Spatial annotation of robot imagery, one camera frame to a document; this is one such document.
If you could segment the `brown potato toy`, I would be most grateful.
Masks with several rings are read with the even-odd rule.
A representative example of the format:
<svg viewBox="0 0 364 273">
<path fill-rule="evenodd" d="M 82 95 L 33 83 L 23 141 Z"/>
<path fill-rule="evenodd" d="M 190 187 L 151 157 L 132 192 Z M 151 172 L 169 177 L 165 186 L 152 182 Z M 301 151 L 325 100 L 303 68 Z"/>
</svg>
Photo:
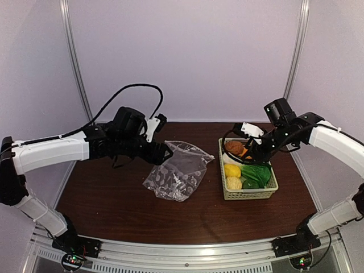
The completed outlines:
<svg viewBox="0 0 364 273">
<path fill-rule="evenodd" d="M 233 155 L 241 155 L 246 149 L 242 142 L 231 140 L 225 143 L 225 151 Z"/>
</svg>

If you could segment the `green bok choy toy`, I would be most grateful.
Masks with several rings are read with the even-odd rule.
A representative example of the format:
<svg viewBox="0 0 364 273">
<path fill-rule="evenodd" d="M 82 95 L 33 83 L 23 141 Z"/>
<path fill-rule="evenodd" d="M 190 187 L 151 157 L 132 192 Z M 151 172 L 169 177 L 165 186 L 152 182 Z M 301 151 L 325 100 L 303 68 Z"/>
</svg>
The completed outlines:
<svg viewBox="0 0 364 273">
<path fill-rule="evenodd" d="M 265 187 L 271 177 L 272 166 L 269 163 L 243 164 L 241 159 L 232 155 L 222 154 L 222 161 L 225 164 L 235 164 L 241 169 L 241 176 L 246 180 L 255 180 L 260 187 Z"/>
</svg>

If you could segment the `clear zip top bag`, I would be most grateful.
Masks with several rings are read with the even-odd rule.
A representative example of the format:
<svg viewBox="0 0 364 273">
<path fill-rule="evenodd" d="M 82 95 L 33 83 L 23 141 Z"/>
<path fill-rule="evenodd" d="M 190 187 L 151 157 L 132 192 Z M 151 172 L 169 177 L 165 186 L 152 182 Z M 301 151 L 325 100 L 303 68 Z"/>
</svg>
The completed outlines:
<svg viewBox="0 0 364 273">
<path fill-rule="evenodd" d="M 155 196 L 183 202 L 198 188 L 215 157 L 188 142 L 165 141 L 173 155 L 160 166 L 154 166 L 143 186 Z"/>
</svg>

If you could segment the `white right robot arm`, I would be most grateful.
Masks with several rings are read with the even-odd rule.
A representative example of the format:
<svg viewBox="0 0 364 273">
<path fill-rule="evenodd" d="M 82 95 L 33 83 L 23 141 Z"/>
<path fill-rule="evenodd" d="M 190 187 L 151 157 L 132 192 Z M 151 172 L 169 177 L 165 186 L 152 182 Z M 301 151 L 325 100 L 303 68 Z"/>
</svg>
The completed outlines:
<svg viewBox="0 0 364 273">
<path fill-rule="evenodd" d="M 326 154 L 330 162 L 350 169 L 363 178 L 363 142 L 325 118 L 313 112 L 297 115 L 285 98 L 279 98 L 264 107 L 273 128 L 263 131 L 260 127 L 244 122 L 238 131 L 248 138 L 247 153 L 243 159 L 248 163 L 269 161 L 285 146 L 298 150 L 305 144 Z M 296 229 L 291 245 L 297 251 L 305 250 L 317 235 L 332 228 L 363 219 L 363 186 L 336 201 L 331 207 L 307 217 Z"/>
</svg>

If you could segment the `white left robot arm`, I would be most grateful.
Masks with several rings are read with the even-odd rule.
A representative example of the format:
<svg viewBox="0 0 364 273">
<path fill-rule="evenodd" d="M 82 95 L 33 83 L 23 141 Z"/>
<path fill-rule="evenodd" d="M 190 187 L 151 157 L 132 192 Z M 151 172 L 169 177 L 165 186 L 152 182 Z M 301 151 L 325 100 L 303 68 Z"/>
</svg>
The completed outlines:
<svg viewBox="0 0 364 273">
<path fill-rule="evenodd" d="M 113 168 L 118 168 L 119 156 L 141 158 L 159 166 L 173 155 L 166 144 L 154 141 L 154 134 L 166 121 L 162 114 L 145 119 L 137 110 L 120 107 L 112 121 L 86 125 L 70 135 L 28 141 L 5 137 L 1 144 L 1 203 L 21 210 L 75 253 L 82 241 L 71 221 L 27 190 L 25 174 L 59 163 L 105 157 L 113 160 Z"/>
</svg>

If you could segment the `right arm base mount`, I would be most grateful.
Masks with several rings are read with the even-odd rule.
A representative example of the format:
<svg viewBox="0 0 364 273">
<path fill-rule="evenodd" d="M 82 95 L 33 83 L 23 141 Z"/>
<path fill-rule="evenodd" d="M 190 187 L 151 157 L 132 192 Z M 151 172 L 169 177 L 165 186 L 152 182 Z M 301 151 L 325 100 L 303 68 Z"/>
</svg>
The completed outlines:
<svg viewBox="0 0 364 273">
<path fill-rule="evenodd" d="M 298 232 L 288 237 L 277 237 L 271 243 L 277 258 L 302 253 L 321 246 L 318 236 L 304 232 Z"/>
</svg>

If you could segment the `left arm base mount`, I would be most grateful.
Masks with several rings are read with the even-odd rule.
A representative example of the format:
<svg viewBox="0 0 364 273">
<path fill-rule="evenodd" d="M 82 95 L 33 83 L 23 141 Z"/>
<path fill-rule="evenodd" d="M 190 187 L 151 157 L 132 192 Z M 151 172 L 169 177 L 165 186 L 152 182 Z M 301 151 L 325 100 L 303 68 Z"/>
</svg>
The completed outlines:
<svg viewBox="0 0 364 273">
<path fill-rule="evenodd" d="M 66 231 L 58 237 L 52 237 L 52 247 L 82 258 L 98 258 L 101 241 L 98 239 L 82 237 L 77 233 Z"/>
</svg>

